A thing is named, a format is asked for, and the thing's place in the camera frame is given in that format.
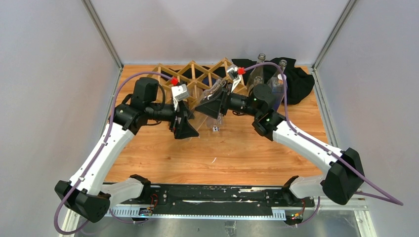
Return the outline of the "clear bottle dark label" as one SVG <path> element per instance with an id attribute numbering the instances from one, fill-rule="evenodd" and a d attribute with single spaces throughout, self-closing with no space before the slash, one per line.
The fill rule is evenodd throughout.
<path id="1" fill-rule="evenodd" d="M 272 76 L 273 79 L 278 79 L 279 81 L 283 80 L 282 73 L 284 72 L 288 62 L 286 59 L 281 59 L 278 63 L 280 69 L 277 69 L 274 75 Z"/>

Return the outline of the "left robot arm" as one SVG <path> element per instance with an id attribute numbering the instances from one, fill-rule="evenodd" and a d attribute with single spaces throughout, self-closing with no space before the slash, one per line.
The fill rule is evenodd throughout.
<path id="1" fill-rule="evenodd" d="M 156 101 L 163 87 L 156 79 L 142 77 L 135 82 L 133 93 L 115 107 L 101 139 L 69 181 L 58 181 L 55 192 L 64 206 L 88 221 L 100 221 L 113 206 L 129 199 L 139 204 L 157 197 L 151 192 L 151 182 L 140 175 L 104 186 L 103 182 L 124 147 L 148 121 L 167 121 L 175 139 L 197 137 L 197 130 L 189 123 L 191 114 L 185 99 L 189 91 L 185 84 L 172 79 L 172 101 Z"/>

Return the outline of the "clear glass bottle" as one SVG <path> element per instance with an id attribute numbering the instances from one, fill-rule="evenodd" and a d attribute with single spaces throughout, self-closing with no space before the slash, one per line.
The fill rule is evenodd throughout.
<path id="1" fill-rule="evenodd" d="M 266 55 L 264 53 L 260 53 L 257 57 L 257 64 L 265 62 L 265 59 L 266 59 Z M 254 69 L 252 69 L 249 77 L 254 77 L 254 76 L 262 76 L 264 78 L 263 66 L 257 66 Z"/>

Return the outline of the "blue labelled bottle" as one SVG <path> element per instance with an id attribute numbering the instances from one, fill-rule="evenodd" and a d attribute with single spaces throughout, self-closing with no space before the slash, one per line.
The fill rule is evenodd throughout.
<path id="1" fill-rule="evenodd" d="M 269 80 L 268 85 L 271 88 L 272 94 L 275 97 L 275 102 L 272 109 L 277 111 L 280 107 L 285 94 L 285 86 L 287 82 L 287 76 L 282 76 L 280 73 L 275 73 Z"/>

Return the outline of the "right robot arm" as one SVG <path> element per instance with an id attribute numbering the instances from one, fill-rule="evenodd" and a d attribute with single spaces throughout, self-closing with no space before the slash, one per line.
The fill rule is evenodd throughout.
<path id="1" fill-rule="evenodd" d="M 288 118 L 272 109 L 275 96 L 266 84 L 256 85 L 249 96 L 231 92 L 231 83 L 204 96 L 194 108 L 213 119 L 227 111 L 254 118 L 255 131 L 270 141 L 285 145 L 302 155 L 321 171 L 321 175 L 290 178 L 283 186 L 283 202 L 295 206 L 303 198 L 326 196 L 346 205 L 363 184 L 364 174 L 359 153 L 326 144 L 292 124 Z"/>

